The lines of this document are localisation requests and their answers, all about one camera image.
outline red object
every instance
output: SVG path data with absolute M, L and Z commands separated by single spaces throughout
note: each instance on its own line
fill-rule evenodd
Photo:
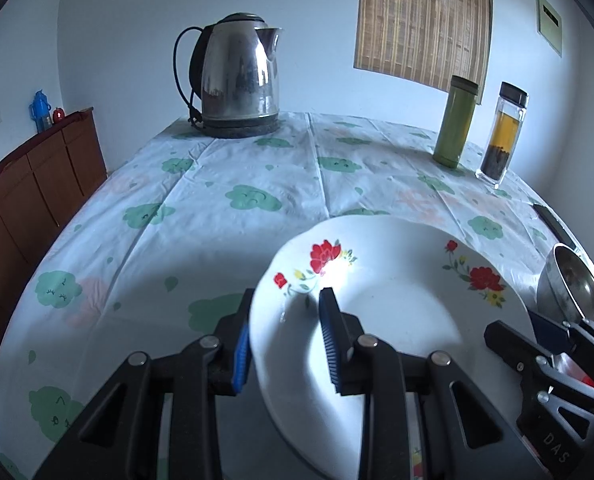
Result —
M 313 245 L 311 251 L 311 267 L 316 274 L 321 273 L 324 265 L 334 260 L 341 253 L 341 245 L 332 246 L 328 240 L 324 240 L 321 245 Z
M 53 124 L 58 123 L 65 117 L 66 114 L 64 113 L 64 110 L 62 110 L 61 108 L 55 108 L 55 110 L 53 110 Z
M 584 376 L 584 378 L 581 379 L 581 382 L 583 384 L 588 384 L 588 386 L 592 386 L 594 388 L 594 381 L 588 376 Z
M 418 464 L 413 464 L 413 478 L 423 478 L 424 477 L 424 465 L 420 462 Z
M 279 288 L 282 288 L 286 283 L 288 283 L 286 281 L 286 278 L 283 276 L 283 274 L 281 272 L 277 272 L 277 274 L 275 275 L 275 283 L 277 284 L 277 286 Z
M 504 290 L 504 286 L 499 283 L 500 276 L 493 272 L 490 267 L 475 267 L 470 271 L 470 284 L 477 290 Z

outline black bottle cap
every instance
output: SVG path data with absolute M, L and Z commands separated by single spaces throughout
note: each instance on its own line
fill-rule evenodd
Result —
M 464 77 L 459 77 L 458 75 L 450 78 L 450 86 L 454 86 L 473 95 L 479 94 L 479 85 L 477 83 Z
M 528 94 L 521 88 L 517 88 L 515 85 L 511 85 L 510 83 L 501 83 L 499 96 L 513 104 L 516 104 L 520 108 L 525 108 L 528 106 Z

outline metal bowl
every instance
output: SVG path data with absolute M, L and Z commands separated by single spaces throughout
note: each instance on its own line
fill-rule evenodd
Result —
M 579 323 L 584 317 L 594 321 L 594 277 L 564 244 L 548 253 L 537 287 L 537 310 L 557 322 Z

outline glass tea bottle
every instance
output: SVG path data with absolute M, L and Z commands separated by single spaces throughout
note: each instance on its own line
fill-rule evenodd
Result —
M 499 100 L 488 148 L 475 172 L 477 178 L 495 189 L 504 178 L 526 116 L 528 94 L 510 83 L 501 83 Z
M 433 159 L 439 164 L 448 168 L 456 168 L 459 164 L 478 94 L 477 83 L 456 75 L 450 79 L 448 101 L 433 153 Z

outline tablecloth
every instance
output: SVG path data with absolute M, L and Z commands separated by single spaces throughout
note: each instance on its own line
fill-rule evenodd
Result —
M 532 308 L 557 241 L 530 206 L 542 200 L 511 171 L 497 190 L 478 181 L 482 150 L 471 143 L 457 169 L 438 165 L 436 140 L 413 126 L 306 113 L 236 140 L 171 124 L 91 197 L 28 283 L 0 348 L 2 462 L 31 478 L 130 352 L 157 358 L 212 332 L 281 245 L 334 216 L 441 228 Z M 218 401 L 218 420 L 231 479 L 317 478 L 277 435 L 254 374 L 241 397 Z M 165 447 L 163 437 L 160 478 Z

